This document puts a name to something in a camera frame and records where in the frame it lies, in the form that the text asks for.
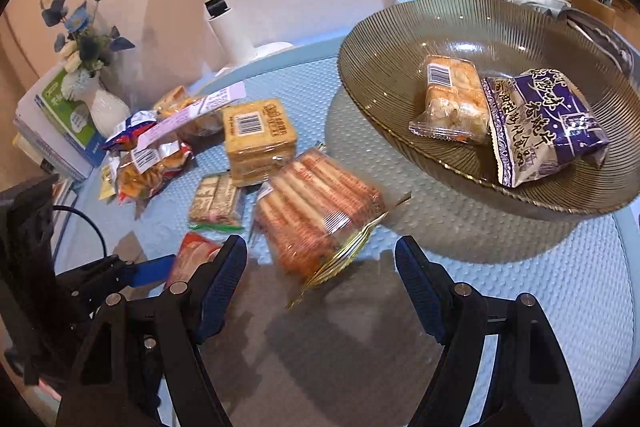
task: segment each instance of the green book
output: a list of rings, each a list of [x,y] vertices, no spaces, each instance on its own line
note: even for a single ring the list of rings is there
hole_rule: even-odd
[[[67,100],[62,96],[62,80],[65,75],[65,70],[60,71],[40,94],[36,95],[35,102],[65,139],[91,165],[98,167],[105,155],[101,148],[104,138],[95,128],[86,104]]]

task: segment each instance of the blue snack package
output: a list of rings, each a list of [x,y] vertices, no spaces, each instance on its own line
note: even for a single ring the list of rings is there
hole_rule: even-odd
[[[555,174],[577,157],[598,167],[609,139],[584,95],[558,70],[485,78],[498,182],[505,187]]]
[[[156,123],[158,119],[154,111],[138,111],[115,127],[102,148],[108,151],[130,151],[137,145],[138,136]]]

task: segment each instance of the table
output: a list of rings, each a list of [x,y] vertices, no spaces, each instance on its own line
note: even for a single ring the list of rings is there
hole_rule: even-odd
[[[348,167],[410,187],[414,194],[401,217],[375,230],[361,262],[339,284],[309,293],[290,311],[284,309],[289,280],[273,266],[263,238],[250,245],[251,260],[225,330],[201,348],[231,421],[344,427],[408,422],[440,356],[439,346],[420,327],[391,257],[399,235],[412,233],[453,279],[485,295],[536,295],[572,373],[583,423],[592,425],[640,353],[634,337],[640,310],[634,294],[640,289],[637,217],[634,221],[631,209],[624,208],[578,225],[534,221],[494,210],[429,178],[398,157],[340,88],[339,43],[284,52],[203,87],[212,92],[244,78],[249,100],[282,100],[300,137],[299,152],[325,140]],[[98,224],[109,250],[125,259],[175,253],[188,230],[188,206],[200,178],[228,167],[222,145],[196,161],[137,220],[131,204],[97,201],[95,172],[77,206]],[[254,200],[250,194],[248,209]],[[244,217],[247,228],[249,223],[250,211]],[[99,257],[94,233],[72,220],[56,271]],[[494,350],[495,339],[488,337],[465,425],[481,412]]]

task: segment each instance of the purple snack bag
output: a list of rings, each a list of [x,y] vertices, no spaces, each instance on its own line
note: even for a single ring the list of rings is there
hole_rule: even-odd
[[[604,162],[609,140],[580,90],[561,71],[485,78],[482,89],[501,185],[517,187],[554,174],[578,156],[597,166]]]

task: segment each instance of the vase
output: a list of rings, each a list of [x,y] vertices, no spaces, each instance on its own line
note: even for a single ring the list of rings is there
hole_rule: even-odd
[[[82,83],[81,89],[75,90],[73,98],[86,104],[95,128],[108,138],[117,124],[131,116],[131,111],[121,99],[102,89],[99,80],[100,71],[95,71],[91,80]]]

